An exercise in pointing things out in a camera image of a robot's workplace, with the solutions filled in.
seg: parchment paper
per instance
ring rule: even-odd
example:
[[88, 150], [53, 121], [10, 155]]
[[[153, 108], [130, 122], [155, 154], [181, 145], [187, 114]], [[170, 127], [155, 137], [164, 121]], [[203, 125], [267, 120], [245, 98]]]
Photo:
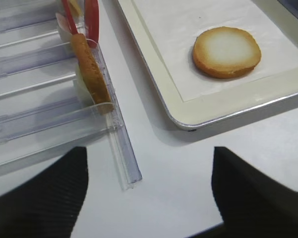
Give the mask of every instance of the parchment paper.
[[[251, 0], [133, 1], [185, 102], [298, 67], [298, 48]], [[257, 41], [262, 59], [247, 76], [216, 80], [195, 68], [196, 38], [219, 26], [246, 30]]]

